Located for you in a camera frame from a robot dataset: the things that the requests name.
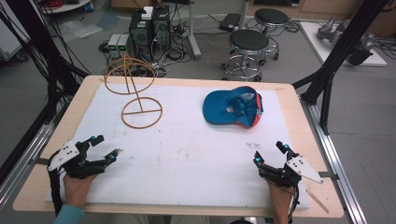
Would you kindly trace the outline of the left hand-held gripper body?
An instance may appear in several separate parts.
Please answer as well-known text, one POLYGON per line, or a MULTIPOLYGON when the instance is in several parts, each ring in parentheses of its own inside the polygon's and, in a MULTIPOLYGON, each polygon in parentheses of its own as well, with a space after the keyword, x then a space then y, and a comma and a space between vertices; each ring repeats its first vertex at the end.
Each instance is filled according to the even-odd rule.
POLYGON ((105 160, 87 161, 90 148, 85 141, 66 141, 49 159, 48 172, 59 174, 62 169, 73 178, 83 179, 89 175, 99 175, 106 169, 105 160))

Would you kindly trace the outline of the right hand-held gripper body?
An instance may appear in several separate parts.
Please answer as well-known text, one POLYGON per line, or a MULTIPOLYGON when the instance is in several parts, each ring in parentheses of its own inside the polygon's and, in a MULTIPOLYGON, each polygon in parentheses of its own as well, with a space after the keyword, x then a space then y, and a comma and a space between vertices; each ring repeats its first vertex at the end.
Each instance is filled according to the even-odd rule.
POLYGON ((274 182, 280 187, 297 187, 302 177, 322 184, 324 180, 313 166, 302 156, 294 153, 286 160, 282 168, 275 168, 264 162, 262 169, 258 169, 259 176, 274 182))

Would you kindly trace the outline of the blue baseball cap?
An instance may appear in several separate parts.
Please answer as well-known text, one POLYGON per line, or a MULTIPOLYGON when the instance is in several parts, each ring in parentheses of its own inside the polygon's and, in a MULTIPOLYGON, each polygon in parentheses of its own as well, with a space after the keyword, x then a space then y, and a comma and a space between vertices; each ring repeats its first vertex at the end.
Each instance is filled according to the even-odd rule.
POLYGON ((252 128, 260 121, 262 112, 262 96, 249 86, 212 91, 203 102, 205 120, 215 125, 238 123, 252 128))

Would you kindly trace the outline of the tan wire hat stand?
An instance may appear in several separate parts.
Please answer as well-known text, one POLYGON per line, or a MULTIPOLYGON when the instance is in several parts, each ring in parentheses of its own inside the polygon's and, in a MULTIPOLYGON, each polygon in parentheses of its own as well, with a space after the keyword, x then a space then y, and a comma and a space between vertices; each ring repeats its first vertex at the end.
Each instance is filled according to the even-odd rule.
POLYGON ((133 129, 147 129, 157 124, 162 118, 162 104, 155 98, 141 96, 143 91, 152 86, 156 77, 149 63, 128 54, 111 62, 107 67, 107 72, 104 74, 106 88, 117 95, 134 96, 134 99, 126 103, 120 112, 121 120, 126 126, 133 129), (150 75, 150 81, 144 87, 138 88, 134 76, 141 70, 150 75), (110 86, 110 81, 115 77, 122 78, 124 90, 118 91, 110 86))

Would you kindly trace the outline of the person's right hand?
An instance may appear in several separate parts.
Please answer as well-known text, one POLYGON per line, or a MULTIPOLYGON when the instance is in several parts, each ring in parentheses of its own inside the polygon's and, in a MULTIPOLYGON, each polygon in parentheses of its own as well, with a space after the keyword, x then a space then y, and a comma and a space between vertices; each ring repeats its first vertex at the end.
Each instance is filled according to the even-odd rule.
POLYGON ((270 190, 273 214, 278 217, 286 217, 289 213, 294 189, 280 187, 272 181, 268 181, 267 184, 270 190))

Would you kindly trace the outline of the person's left hand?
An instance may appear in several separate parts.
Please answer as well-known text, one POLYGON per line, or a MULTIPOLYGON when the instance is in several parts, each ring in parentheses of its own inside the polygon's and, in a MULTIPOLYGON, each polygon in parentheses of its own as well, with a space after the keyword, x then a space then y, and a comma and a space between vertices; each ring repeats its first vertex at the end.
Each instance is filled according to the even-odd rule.
POLYGON ((90 186, 95 178, 95 175, 89 175, 83 179, 66 175, 64 177, 65 202, 68 205, 82 209, 86 203, 90 186))

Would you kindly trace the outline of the thin wooden stick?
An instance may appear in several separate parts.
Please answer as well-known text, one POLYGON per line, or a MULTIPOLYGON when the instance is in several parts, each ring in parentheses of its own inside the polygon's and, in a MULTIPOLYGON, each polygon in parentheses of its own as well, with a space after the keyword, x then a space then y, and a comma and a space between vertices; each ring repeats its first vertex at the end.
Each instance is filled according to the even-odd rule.
POLYGON ((312 200, 326 213, 330 214, 330 210, 325 206, 325 204, 310 190, 306 189, 306 193, 312 198, 312 200))

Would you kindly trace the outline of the white foam mat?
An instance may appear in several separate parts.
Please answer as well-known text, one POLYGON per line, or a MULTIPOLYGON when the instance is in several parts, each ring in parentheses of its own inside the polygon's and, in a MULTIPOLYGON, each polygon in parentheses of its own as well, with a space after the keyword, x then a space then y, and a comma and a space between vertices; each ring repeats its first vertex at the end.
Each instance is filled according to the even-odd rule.
POLYGON ((205 120, 208 87, 153 85, 142 92, 138 128, 123 121, 121 110, 133 107, 126 86, 101 84, 70 141, 101 135, 87 158, 101 160, 113 149, 120 154, 93 182, 91 203, 260 208, 269 207, 268 186, 253 162, 281 167, 286 161, 276 142, 290 142, 279 90, 262 90, 264 111, 258 124, 214 125, 205 120))

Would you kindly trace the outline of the small silver box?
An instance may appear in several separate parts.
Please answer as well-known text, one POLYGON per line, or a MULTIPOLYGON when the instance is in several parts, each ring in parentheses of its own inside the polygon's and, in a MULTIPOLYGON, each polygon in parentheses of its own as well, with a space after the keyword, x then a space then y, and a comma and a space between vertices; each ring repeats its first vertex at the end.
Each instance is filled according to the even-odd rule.
POLYGON ((131 49, 130 37, 128 35, 121 35, 117 47, 120 54, 128 53, 131 49))
POLYGON ((113 34, 110 39, 108 40, 107 46, 110 52, 117 52, 118 42, 120 40, 120 34, 113 34))

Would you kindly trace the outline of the black round stool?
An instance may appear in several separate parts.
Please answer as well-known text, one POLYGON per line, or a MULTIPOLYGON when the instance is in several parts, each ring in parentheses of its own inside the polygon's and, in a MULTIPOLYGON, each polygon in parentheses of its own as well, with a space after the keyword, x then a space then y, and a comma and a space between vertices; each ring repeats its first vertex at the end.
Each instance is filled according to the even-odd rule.
POLYGON ((237 30, 229 38, 229 59, 221 65, 224 71, 222 80, 229 77, 239 77, 248 81, 259 82, 262 80, 261 67, 266 63, 265 59, 256 61, 254 56, 263 54, 269 45, 269 39, 263 33, 256 30, 237 30))
POLYGON ((269 39, 266 53, 273 53, 273 59, 279 56, 279 44, 271 35, 273 31, 283 28, 289 21, 289 17, 280 10, 273 8, 261 8, 254 13, 254 20, 262 27, 262 33, 269 39))

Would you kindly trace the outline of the white platform board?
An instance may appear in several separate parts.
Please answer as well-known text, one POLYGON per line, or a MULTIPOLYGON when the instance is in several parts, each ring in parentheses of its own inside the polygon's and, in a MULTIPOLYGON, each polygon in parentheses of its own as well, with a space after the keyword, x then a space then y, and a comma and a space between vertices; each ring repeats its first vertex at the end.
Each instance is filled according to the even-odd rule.
MULTIPOLYGON (((318 28, 322 26, 322 23, 301 21, 300 24, 314 52, 317 54, 320 61, 324 63, 330 55, 333 45, 328 40, 321 40, 317 37, 318 28)), ((361 66, 383 67, 387 65, 385 60, 381 58, 375 49, 371 49, 370 52, 371 55, 361 63, 361 66)))

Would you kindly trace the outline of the black computer tower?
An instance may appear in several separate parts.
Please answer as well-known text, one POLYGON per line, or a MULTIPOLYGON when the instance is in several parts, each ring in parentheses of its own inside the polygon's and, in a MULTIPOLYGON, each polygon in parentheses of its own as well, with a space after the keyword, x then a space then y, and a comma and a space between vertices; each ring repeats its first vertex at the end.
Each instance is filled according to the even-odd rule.
POLYGON ((143 20, 143 9, 136 10, 129 25, 129 34, 134 45, 134 55, 141 56, 147 61, 152 60, 151 44, 153 28, 151 20, 143 20))
POLYGON ((164 54, 171 48, 170 36, 170 9, 169 6, 157 7, 152 17, 153 40, 151 42, 151 55, 157 59, 156 51, 164 54))

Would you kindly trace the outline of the white round table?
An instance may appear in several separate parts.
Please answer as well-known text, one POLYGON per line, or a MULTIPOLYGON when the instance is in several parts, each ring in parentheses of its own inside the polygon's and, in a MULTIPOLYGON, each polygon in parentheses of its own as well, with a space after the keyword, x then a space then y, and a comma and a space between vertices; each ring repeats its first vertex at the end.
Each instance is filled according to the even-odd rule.
POLYGON ((47 14, 61 13, 83 8, 87 12, 95 10, 92 0, 43 0, 39 3, 40 9, 47 14))

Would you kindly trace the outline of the aluminium rail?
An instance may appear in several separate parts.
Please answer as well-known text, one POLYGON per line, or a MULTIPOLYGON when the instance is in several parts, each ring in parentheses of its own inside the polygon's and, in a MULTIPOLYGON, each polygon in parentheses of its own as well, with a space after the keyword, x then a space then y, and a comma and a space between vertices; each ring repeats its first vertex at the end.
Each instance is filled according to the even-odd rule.
POLYGON ((0 167, 0 210, 8 203, 27 172, 35 165, 55 127, 53 121, 34 123, 0 167))
POLYGON ((352 224, 368 224, 360 203, 348 180, 347 173, 336 151, 331 137, 319 125, 320 113, 316 105, 309 105, 301 101, 301 105, 317 139, 322 158, 328 168, 330 179, 341 199, 341 205, 352 224))

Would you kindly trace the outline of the black metal frame stand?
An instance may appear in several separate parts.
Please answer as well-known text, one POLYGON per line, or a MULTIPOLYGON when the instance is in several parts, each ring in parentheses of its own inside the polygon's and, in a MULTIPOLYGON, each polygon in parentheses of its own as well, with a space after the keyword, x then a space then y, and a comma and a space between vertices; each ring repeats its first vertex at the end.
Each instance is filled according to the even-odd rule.
POLYGON ((292 84, 294 89, 309 84, 308 89, 301 94, 302 100, 309 105, 315 105, 318 97, 323 94, 319 127, 326 135, 329 134, 328 117, 333 78, 346 58, 352 53, 355 45, 389 1, 390 0, 363 0, 359 9, 352 17, 350 24, 341 35, 340 40, 335 44, 322 66, 312 75, 302 78, 292 84))
POLYGON ((48 102, 44 108, 45 120, 58 114, 58 105, 69 105, 80 83, 90 73, 66 60, 55 45, 38 4, 31 0, 5 0, 14 14, 12 19, 0 3, 0 20, 16 37, 33 60, 40 75, 47 81, 48 102))

